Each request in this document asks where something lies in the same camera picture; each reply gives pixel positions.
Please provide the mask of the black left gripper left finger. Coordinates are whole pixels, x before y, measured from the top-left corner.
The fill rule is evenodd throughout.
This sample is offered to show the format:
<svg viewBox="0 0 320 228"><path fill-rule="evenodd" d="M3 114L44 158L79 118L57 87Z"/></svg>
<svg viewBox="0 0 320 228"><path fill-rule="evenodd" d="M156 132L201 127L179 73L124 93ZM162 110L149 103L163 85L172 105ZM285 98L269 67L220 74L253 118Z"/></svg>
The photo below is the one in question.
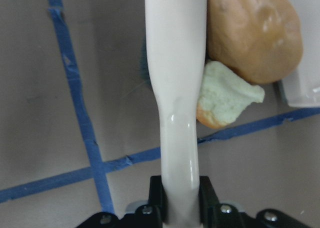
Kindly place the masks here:
<svg viewBox="0 0 320 228"><path fill-rule="evenodd" d="M158 208L162 222L167 219L168 199L160 175L150 177L148 204Z"/></svg>

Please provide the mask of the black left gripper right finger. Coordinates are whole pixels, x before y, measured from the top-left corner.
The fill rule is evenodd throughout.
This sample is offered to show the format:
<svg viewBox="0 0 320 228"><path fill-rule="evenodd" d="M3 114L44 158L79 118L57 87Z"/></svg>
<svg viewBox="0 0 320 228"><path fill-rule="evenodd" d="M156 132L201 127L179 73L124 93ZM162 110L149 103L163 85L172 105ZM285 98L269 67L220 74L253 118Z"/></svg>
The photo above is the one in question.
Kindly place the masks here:
<svg viewBox="0 0 320 228"><path fill-rule="evenodd" d="M212 222L214 206L220 201L208 176L199 178L199 209L200 221Z"/></svg>

